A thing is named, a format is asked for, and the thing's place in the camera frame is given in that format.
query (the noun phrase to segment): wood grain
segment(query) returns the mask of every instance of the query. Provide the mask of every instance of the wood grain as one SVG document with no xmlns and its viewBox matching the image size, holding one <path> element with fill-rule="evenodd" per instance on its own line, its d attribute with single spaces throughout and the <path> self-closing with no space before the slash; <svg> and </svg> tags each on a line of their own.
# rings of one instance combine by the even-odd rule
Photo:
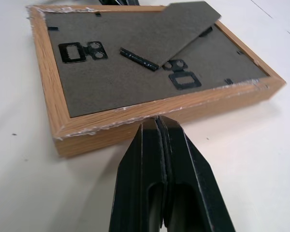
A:
<svg viewBox="0 0 290 232">
<path fill-rule="evenodd" d="M 163 100 L 151 101 L 70 118 L 64 99 L 53 50 L 43 12 L 159 12 L 164 6 L 33 6 L 30 20 L 33 26 L 36 52 L 44 88 L 52 134 L 58 152 L 72 157 L 115 144 L 134 136 L 138 125 L 148 117 L 166 115 L 179 122 L 210 116 L 251 105 L 272 96 L 285 81 L 260 59 L 220 21 L 216 26 L 267 75 L 227 87 L 209 89 Z"/>
</svg>

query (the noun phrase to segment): black clamp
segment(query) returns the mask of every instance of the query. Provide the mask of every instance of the black clamp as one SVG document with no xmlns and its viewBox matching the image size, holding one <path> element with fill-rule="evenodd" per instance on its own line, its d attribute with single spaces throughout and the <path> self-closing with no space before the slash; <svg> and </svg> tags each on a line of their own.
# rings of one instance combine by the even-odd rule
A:
<svg viewBox="0 0 290 232">
<path fill-rule="evenodd" d="M 68 47 L 75 46 L 78 51 L 79 58 L 71 59 Z M 94 60 L 108 59 L 106 51 L 99 41 L 88 42 L 87 47 L 83 47 L 79 42 L 61 43 L 58 45 L 63 63 L 76 63 L 86 61 L 86 56 L 91 56 Z"/>
<path fill-rule="evenodd" d="M 184 70 L 188 68 L 188 65 L 182 59 L 169 60 L 162 67 L 164 70 L 174 72 L 173 74 L 169 75 L 169 78 L 178 90 L 202 86 L 201 82 L 198 80 L 193 72 L 187 72 Z M 193 79 L 193 82 L 179 83 L 177 81 L 177 78 L 187 76 L 190 76 Z"/>
<path fill-rule="evenodd" d="M 210 165 L 181 126 L 142 123 L 117 172 L 109 232 L 235 232 Z"/>
</svg>

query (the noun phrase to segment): white table surface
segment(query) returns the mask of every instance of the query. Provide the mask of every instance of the white table surface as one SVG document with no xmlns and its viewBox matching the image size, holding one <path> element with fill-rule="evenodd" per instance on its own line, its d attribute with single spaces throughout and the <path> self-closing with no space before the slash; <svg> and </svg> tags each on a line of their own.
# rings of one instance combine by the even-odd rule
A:
<svg viewBox="0 0 290 232">
<path fill-rule="evenodd" d="M 211 164 L 238 232 L 290 232 L 290 0 L 207 2 L 288 85 L 270 101 L 184 129 Z M 63 3 L 95 2 L 0 0 L 0 232 L 108 231 L 129 142 L 58 159 L 26 19 L 26 5 Z"/>
</svg>

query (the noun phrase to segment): gray cardboard backing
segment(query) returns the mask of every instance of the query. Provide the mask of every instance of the gray cardboard backing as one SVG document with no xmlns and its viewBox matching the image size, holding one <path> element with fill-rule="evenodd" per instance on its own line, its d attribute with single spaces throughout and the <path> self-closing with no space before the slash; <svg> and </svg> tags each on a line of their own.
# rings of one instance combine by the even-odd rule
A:
<svg viewBox="0 0 290 232">
<path fill-rule="evenodd" d="M 122 47 L 161 67 L 219 18 L 205 1 L 173 3 L 139 24 Z"/>
<path fill-rule="evenodd" d="M 143 102 L 165 99 L 182 94 L 225 86 L 224 79 L 234 83 L 266 76 L 215 26 L 206 37 L 198 38 L 174 58 L 183 59 L 202 86 L 177 90 L 169 74 L 172 71 L 148 70 L 119 54 L 121 45 L 129 39 L 140 22 L 157 13 L 46 13 L 49 31 L 64 96 L 70 117 L 126 107 Z M 64 64 L 58 45 L 100 41 L 107 60 Z"/>
</svg>

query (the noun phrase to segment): table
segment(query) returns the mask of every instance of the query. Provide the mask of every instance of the table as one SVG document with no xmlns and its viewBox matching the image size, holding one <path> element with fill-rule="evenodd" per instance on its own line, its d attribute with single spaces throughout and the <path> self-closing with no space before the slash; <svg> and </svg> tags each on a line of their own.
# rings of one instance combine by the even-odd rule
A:
<svg viewBox="0 0 290 232">
<path fill-rule="evenodd" d="M 207 2 L 288 84 L 267 102 L 184 129 L 211 164 L 236 231 L 290 232 L 290 0 Z M 129 141 L 75 159 L 57 157 L 29 4 L 98 2 L 0 1 L 0 232 L 106 232 Z"/>
</svg>

